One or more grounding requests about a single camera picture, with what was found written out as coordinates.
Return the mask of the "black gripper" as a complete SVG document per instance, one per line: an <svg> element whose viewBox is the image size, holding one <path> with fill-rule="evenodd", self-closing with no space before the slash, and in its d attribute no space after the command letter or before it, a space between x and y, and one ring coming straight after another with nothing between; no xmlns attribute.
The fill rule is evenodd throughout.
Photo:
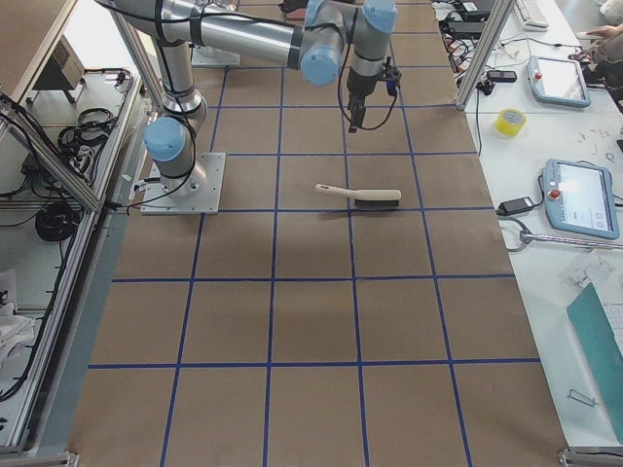
<svg viewBox="0 0 623 467"><path fill-rule="evenodd" d="M372 94L377 82L384 82L387 93L394 97L400 88L401 72L391 63L391 57L368 59L356 55L351 61L347 78L349 132L363 128L366 113L365 99Z"/></svg>

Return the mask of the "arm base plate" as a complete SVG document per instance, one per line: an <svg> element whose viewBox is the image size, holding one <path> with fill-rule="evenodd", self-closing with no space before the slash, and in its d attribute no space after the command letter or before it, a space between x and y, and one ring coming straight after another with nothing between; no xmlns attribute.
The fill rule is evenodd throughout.
<svg viewBox="0 0 623 467"><path fill-rule="evenodd" d="M147 215L217 214L219 211L225 153L201 153L190 178L162 178L153 162L150 176L157 178L144 191L145 203L139 208Z"/></svg>
<svg viewBox="0 0 623 467"><path fill-rule="evenodd" d="M194 47L191 52L194 67L239 67L240 55L212 47Z"/></svg>

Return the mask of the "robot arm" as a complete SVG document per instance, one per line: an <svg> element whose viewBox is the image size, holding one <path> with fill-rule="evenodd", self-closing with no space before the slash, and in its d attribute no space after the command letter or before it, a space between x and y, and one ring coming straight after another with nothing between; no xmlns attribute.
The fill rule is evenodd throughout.
<svg viewBox="0 0 623 467"><path fill-rule="evenodd" d="M170 114L202 107L191 69L237 66L244 56L298 70L323 87L336 82L348 130L364 129L365 100L379 82L395 97L401 74L386 56L396 21L391 1L307 1L303 24L256 18L231 1L104 1L102 7L150 37Z"/></svg>

